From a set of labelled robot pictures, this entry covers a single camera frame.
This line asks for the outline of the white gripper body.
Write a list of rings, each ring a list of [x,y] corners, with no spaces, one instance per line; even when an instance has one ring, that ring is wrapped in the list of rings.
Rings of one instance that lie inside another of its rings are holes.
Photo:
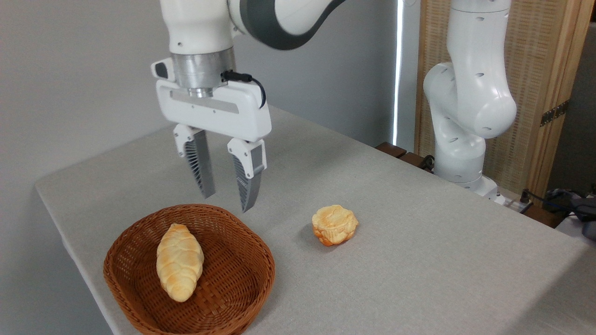
[[[250,142],[272,129],[268,104],[255,83],[228,82],[215,88],[212,97],[201,98],[176,84],[171,59],[151,64],[151,72],[157,79],[158,104],[169,121]]]

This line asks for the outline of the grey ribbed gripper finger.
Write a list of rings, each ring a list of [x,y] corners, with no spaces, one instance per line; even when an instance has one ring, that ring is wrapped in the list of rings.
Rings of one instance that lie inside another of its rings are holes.
[[[267,168],[264,140],[249,142],[232,138],[227,149],[233,158],[241,210],[247,212],[255,205],[261,174]]]
[[[188,162],[203,197],[209,198],[216,190],[206,131],[178,124],[173,134],[179,156]]]

